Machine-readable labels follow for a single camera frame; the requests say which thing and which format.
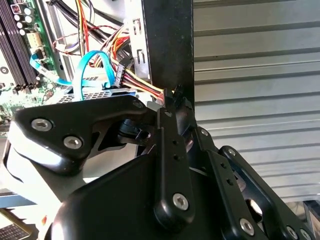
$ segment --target motherboard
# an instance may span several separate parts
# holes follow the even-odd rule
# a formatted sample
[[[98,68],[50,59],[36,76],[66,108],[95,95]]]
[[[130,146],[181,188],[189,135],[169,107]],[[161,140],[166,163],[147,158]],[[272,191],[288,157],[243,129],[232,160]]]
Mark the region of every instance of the motherboard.
[[[17,111],[44,104],[61,87],[30,65],[36,54],[57,74],[35,0],[0,0],[0,8],[0,137],[6,137]]]

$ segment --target silver screw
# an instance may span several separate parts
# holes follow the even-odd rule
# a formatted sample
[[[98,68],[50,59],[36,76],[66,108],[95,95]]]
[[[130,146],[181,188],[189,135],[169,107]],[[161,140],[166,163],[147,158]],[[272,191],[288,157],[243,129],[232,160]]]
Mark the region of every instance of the silver screw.
[[[254,226],[245,218],[240,219],[240,226],[242,230],[249,236],[255,235]]]
[[[63,140],[63,144],[68,148],[68,149],[79,149],[82,146],[82,142],[79,138],[76,136],[67,136]]]
[[[209,135],[209,133],[208,133],[206,130],[204,130],[204,129],[201,129],[201,133],[202,133],[203,135],[206,135],[206,136]]]
[[[144,107],[144,105],[139,101],[134,101],[133,105],[135,105],[137,108],[140,108],[140,109],[142,109]]]
[[[37,131],[47,132],[52,129],[52,123],[43,118],[37,118],[31,122],[31,127]]]
[[[233,149],[231,149],[231,148],[228,149],[228,152],[229,152],[231,155],[233,155],[233,156],[236,155],[236,152],[235,152]]]
[[[180,210],[186,211],[189,207],[187,198],[180,193],[175,193],[172,200],[173,204]]]
[[[298,239],[298,235],[290,226],[286,226],[286,230],[290,233],[291,237],[293,237],[296,240]]]
[[[300,229],[300,232],[301,232],[302,236],[304,236],[305,239],[307,239],[307,240],[312,240],[311,237],[310,237],[310,235],[307,233],[306,230],[304,230],[304,229],[301,228],[301,229]]]

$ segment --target gray metal panel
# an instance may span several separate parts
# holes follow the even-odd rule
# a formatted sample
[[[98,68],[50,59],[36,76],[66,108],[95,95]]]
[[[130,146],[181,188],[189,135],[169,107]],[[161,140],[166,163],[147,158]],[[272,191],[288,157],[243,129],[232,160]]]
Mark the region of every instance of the gray metal panel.
[[[320,1],[196,2],[198,123],[284,201],[320,199]]]

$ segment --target ram slot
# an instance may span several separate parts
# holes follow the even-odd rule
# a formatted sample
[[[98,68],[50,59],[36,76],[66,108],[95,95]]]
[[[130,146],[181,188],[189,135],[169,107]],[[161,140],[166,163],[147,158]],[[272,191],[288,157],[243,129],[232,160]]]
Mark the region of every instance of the ram slot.
[[[30,66],[30,54],[23,38],[19,34],[16,22],[13,18],[10,6],[7,0],[0,0],[1,18],[4,23],[5,30],[9,33],[9,39],[13,46],[13,50],[20,62],[22,71],[25,77],[25,84],[35,84],[36,83],[36,72]]]
[[[10,43],[2,27],[1,21],[0,21],[0,49],[10,69],[10,72],[13,76],[15,84],[20,86],[24,85],[25,79],[20,70],[21,67],[17,62],[17,59],[15,58],[15,54],[12,51],[13,48],[12,46],[10,46]]]

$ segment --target green circuit board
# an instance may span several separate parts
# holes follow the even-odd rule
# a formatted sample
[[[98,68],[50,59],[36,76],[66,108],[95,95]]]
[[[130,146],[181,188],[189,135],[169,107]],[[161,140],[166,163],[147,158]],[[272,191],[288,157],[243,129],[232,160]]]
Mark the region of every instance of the green circuit board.
[[[8,4],[12,9],[12,18],[15,17],[14,9],[12,6],[21,6],[20,9],[29,8],[32,9],[32,22],[26,25],[25,14],[18,14],[21,16],[22,20],[16,20],[16,22],[21,22],[23,24],[22,30],[27,34],[21,35],[24,40],[25,47],[28,49],[30,55],[34,53],[35,49],[40,49],[43,53],[43,58],[39,59],[40,63],[49,71],[57,73],[56,64],[53,58],[53,53],[51,49],[51,43],[47,38],[45,28],[43,26],[41,17],[39,15],[38,7],[34,0],[8,0]],[[38,43],[35,46],[35,41],[31,42],[28,33],[36,35]],[[14,119],[15,113],[24,108],[31,108],[43,105],[46,100],[52,97],[55,92],[59,91],[61,87],[57,86],[50,79],[47,79],[43,75],[37,77],[37,83],[32,88],[21,87],[16,89],[15,85],[2,87],[0,89],[0,138],[6,137],[7,132],[10,127],[10,122]]]

